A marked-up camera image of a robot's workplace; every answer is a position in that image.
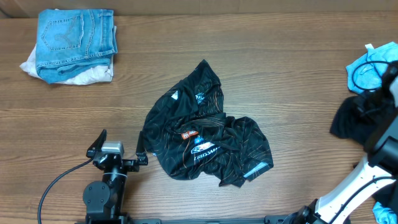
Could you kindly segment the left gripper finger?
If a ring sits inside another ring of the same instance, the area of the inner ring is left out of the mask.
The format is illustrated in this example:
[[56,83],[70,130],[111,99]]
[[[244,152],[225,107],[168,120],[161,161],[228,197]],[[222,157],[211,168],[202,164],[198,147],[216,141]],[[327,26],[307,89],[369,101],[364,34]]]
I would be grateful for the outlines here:
[[107,137],[107,130],[103,129],[98,138],[93,142],[93,144],[87,149],[86,157],[94,157],[97,152],[100,152]]
[[139,133],[139,138],[137,141],[136,156],[137,156],[137,164],[139,166],[148,165],[148,157],[146,154],[146,149],[144,147],[144,135],[142,131]]

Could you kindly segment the black orange-patterned cycling jersey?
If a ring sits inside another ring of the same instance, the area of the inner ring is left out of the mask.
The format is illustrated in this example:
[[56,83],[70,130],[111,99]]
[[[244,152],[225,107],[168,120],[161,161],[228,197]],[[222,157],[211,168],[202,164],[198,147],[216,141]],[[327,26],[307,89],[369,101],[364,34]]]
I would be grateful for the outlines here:
[[200,174],[241,187],[273,168],[269,142],[251,118],[227,116],[221,82],[206,60],[162,95],[146,116],[137,147],[175,180]]

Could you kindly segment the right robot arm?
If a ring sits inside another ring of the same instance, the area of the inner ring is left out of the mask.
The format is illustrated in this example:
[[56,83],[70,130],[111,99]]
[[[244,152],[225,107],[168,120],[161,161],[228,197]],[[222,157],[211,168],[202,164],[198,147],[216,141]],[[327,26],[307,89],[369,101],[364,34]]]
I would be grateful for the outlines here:
[[397,62],[388,62],[381,86],[343,102],[330,132],[363,146],[365,155],[330,193],[283,219],[283,223],[344,223],[366,199],[397,185]]

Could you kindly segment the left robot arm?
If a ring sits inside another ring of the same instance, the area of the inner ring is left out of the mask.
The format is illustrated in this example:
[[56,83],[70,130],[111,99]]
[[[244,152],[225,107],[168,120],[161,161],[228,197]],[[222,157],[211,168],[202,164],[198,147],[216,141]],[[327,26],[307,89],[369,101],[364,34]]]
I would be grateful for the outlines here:
[[102,130],[94,143],[87,149],[86,156],[93,165],[103,171],[101,181],[94,181],[83,191],[86,205],[86,223],[132,223],[128,213],[122,212],[127,175],[139,172],[141,166],[148,165],[142,134],[136,147],[136,159],[124,158],[121,141],[108,141],[107,131]]

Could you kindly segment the plain black garment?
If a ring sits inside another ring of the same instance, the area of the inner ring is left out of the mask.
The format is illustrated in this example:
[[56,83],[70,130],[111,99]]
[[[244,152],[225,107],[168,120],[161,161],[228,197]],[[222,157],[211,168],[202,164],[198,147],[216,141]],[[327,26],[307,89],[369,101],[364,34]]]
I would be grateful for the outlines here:
[[336,112],[330,133],[365,145],[370,135],[393,109],[394,106],[386,100],[375,101],[371,96],[364,95],[349,97]]

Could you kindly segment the light blue t-shirt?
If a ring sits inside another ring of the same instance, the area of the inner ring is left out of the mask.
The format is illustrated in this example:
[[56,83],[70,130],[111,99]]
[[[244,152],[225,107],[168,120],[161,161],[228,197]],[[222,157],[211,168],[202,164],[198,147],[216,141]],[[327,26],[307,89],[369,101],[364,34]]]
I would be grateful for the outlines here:
[[366,54],[346,66],[348,90],[357,94],[379,88],[388,63],[397,60],[395,42],[389,42],[377,48],[374,48],[372,44],[366,44],[365,48]]

